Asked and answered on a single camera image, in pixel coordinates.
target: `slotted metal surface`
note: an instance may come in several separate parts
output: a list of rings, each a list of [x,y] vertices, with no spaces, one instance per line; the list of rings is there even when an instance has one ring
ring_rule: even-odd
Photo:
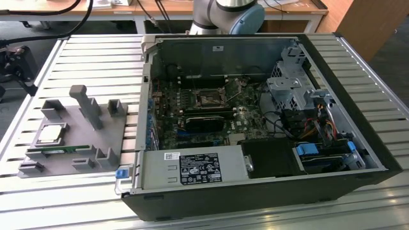
[[[76,35],[59,41],[38,78],[40,89],[27,101],[0,144],[2,229],[404,229],[409,224],[409,121],[407,107],[391,94],[345,42],[331,34],[309,35],[352,99],[405,169],[385,182],[360,188],[337,201],[143,222],[113,192],[115,173],[19,179],[23,161],[43,114],[46,99],[68,97],[72,84],[86,84],[100,104],[129,103],[121,164],[133,161],[141,82],[140,35]]]

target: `power supply label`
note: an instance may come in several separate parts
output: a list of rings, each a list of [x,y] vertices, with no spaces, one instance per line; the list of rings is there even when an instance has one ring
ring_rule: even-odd
[[[179,163],[183,185],[223,181],[217,153],[180,156]]]

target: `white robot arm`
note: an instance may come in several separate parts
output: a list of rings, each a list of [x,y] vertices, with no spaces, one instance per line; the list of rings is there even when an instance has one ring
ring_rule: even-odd
[[[264,16],[265,11],[257,0],[195,0],[189,34],[255,34]]]

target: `open computer tower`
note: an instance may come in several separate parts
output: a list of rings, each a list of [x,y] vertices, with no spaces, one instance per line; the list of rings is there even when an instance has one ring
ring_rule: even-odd
[[[152,35],[141,47],[117,191],[143,220],[329,201],[401,172],[307,35]]]

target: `floor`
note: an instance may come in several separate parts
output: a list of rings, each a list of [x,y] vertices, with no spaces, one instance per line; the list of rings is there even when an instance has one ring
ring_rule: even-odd
[[[76,22],[51,22],[51,30],[44,30],[39,22],[31,22],[31,24],[32,28],[26,28],[19,22],[0,22],[0,38],[10,39],[26,36],[62,34],[76,25]],[[172,30],[175,33],[183,33],[189,28],[189,25],[191,22],[173,22]],[[136,32],[133,22],[123,22],[121,26],[117,26],[112,22],[87,22],[78,34],[135,34]],[[152,25],[147,25],[147,32],[160,33],[159,29]],[[409,80],[407,79],[409,76],[407,58],[409,54],[408,41],[409,17],[397,28],[397,33],[391,37],[369,63],[407,105],[409,105]],[[44,40],[24,43],[32,49],[39,68],[42,68],[46,62],[55,42],[55,40]],[[4,136],[26,98],[26,92],[18,89],[19,84],[16,82],[2,83],[2,86],[8,90],[0,103],[0,139]]]

